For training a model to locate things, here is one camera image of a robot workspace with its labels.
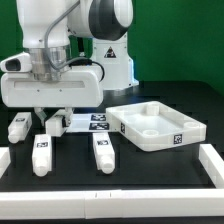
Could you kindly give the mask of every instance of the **white tray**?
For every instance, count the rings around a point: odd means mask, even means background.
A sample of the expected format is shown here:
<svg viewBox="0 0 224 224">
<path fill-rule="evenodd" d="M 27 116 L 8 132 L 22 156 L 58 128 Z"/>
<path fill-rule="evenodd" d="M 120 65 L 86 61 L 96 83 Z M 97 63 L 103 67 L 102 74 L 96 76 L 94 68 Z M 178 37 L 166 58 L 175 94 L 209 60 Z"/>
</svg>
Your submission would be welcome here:
<svg viewBox="0 0 224 224">
<path fill-rule="evenodd" d="M 205 140 L 206 125 L 160 103 L 106 109 L 110 128 L 150 152 Z"/>
</svg>

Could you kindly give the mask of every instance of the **white rectangular block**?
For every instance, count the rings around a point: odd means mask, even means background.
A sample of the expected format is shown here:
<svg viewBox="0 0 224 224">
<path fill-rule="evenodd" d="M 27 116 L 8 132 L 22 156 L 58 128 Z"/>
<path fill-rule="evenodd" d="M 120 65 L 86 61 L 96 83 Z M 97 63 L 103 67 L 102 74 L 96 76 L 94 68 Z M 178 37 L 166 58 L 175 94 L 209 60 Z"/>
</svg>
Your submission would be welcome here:
<svg viewBox="0 0 224 224">
<path fill-rule="evenodd" d="M 50 135 L 36 135 L 33 146 L 33 172 L 45 176 L 52 170 L 52 143 Z"/>
<path fill-rule="evenodd" d="M 86 219 L 122 218 L 122 191 L 91 191 L 85 193 Z"/>
<path fill-rule="evenodd" d="M 123 218 L 223 216 L 224 190 L 124 191 L 123 203 Z"/>
<path fill-rule="evenodd" d="M 0 178 L 5 173 L 10 163 L 9 148 L 0 148 Z"/>
<path fill-rule="evenodd" d="M 224 189 L 224 161 L 212 145 L 201 145 L 199 160 L 216 188 Z"/>
<path fill-rule="evenodd" d="M 47 120 L 45 122 L 46 134 L 52 137 L 61 137 L 67 129 L 65 126 L 65 117 L 68 113 L 65 110 L 59 110 Z"/>
<path fill-rule="evenodd" d="M 17 113 L 8 127 L 8 139 L 11 143 L 24 141 L 32 125 L 31 113 Z"/>
<path fill-rule="evenodd" d="M 0 220 L 83 219 L 84 192 L 0 193 Z"/>
<path fill-rule="evenodd" d="M 93 133 L 97 169 L 110 174 L 115 169 L 115 153 L 108 133 Z"/>
</svg>

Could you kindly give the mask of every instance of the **black table surface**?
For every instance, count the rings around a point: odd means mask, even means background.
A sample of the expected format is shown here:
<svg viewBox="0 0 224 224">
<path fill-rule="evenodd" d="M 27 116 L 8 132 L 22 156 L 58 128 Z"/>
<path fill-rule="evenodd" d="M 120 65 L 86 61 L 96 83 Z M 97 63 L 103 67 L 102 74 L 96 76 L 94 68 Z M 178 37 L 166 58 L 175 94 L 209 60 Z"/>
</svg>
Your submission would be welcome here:
<svg viewBox="0 0 224 224">
<path fill-rule="evenodd" d="M 202 82 L 141 82 L 125 96 L 105 97 L 98 108 L 76 109 L 75 113 L 105 113 L 105 108 L 159 101 L 207 125 L 203 143 L 212 144 L 224 157 L 224 97 Z M 48 115 L 55 110 L 47 110 Z M 32 113 L 33 125 L 24 142 L 9 144 L 8 125 L 18 112 L 32 109 L 0 105 L 0 147 L 10 148 L 11 164 L 0 179 L 0 192 L 205 189 L 214 188 L 198 160 L 199 145 L 191 144 L 159 152 L 141 151 L 119 133 L 110 133 L 116 154 L 112 175 L 97 171 L 91 133 L 65 134 L 53 138 L 53 170 L 39 178 L 32 171 L 32 149 L 36 134 L 44 133 Z M 4 223 L 224 223 L 224 217 L 138 218 L 98 220 L 4 221 Z"/>
</svg>

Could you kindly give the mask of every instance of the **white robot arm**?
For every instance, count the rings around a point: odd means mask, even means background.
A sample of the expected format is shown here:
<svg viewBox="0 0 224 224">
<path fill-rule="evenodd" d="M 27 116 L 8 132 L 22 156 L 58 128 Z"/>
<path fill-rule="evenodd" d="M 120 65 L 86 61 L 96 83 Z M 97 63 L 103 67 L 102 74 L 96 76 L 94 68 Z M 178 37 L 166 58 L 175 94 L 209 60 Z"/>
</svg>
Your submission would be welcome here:
<svg viewBox="0 0 224 224">
<path fill-rule="evenodd" d="M 17 0 L 25 52 L 1 62 L 8 107 L 97 107 L 103 101 L 102 67 L 71 59 L 69 35 L 118 40 L 133 19 L 131 0 Z"/>
</svg>

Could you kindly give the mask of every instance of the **black label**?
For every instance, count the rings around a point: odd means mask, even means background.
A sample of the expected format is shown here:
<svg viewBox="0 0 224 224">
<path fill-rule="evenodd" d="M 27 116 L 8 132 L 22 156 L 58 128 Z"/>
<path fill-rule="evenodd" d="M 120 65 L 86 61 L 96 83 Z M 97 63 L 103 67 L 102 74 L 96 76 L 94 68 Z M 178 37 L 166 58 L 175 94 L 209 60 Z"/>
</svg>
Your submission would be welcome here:
<svg viewBox="0 0 224 224">
<path fill-rule="evenodd" d="M 37 143 L 37 148 L 45 148 L 48 147 L 48 142 Z"/>
<path fill-rule="evenodd" d="M 178 145 L 181 144 L 183 142 L 183 135 L 179 134 L 179 135 L 174 135 L 174 145 Z"/>
<path fill-rule="evenodd" d="M 110 129 L 110 125 L 108 123 L 90 123 L 89 130 L 90 131 L 108 131 Z"/>
<path fill-rule="evenodd" d="M 105 114 L 93 114 L 91 117 L 91 121 L 106 121 Z"/>
<path fill-rule="evenodd" d="M 25 120 L 26 120 L 25 118 L 18 118 L 18 119 L 16 119 L 16 122 L 23 122 Z"/>
<path fill-rule="evenodd" d="M 117 58 L 112 47 L 109 48 L 109 50 L 105 54 L 104 58 Z"/>
<path fill-rule="evenodd" d="M 107 140 L 103 140 L 103 141 L 97 141 L 98 145 L 109 145 L 109 142 Z"/>
<path fill-rule="evenodd" d="M 123 123 L 121 123 L 121 132 L 125 134 L 125 125 Z"/>
</svg>

